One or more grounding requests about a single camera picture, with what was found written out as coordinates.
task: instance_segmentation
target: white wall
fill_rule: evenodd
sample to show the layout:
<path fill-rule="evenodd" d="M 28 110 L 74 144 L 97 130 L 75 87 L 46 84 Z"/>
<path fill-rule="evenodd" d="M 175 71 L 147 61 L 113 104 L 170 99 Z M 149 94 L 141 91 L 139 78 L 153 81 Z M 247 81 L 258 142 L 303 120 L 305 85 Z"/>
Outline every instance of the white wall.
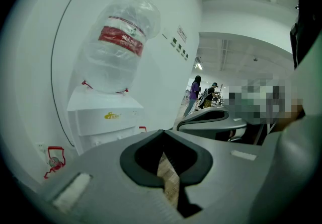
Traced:
<path fill-rule="evenodd" d="M 73 89 L 81 82 L 72 71 L 74 59 L 91 25 L 110 1 L 72 0 L 57 33 L 52 65 L 54 95 L 67 133 L 67 104 Z M 173 126 L 197 52 L 202 17 L 202 0 L 152 1 L 161 14 L 161 32 L 144 47 L 137 76 L 129 89 L 145 109 L 142 125 L 148 131 Z M 178 25 L 186 32 L 187 43 L 177 34 Z M 187 61 L 162 36 L 164 28 L 184 46 L 189 54 Z"/>
<path fill-rule="evenodd" d="M 35 189 L 48 158 L 37 142 L 76 155 L 60 126 L 51 91 L 51 51 L 69 0 L 18 0 L 0 40 L 0 131 L 2 153 L 13 174 Z"/>
<path fill-rule="evenodd" d="M 262 0 L 206 0 L 200 32 L 248 36 L 292 52 L 289 33 L 297 12 Z"/>

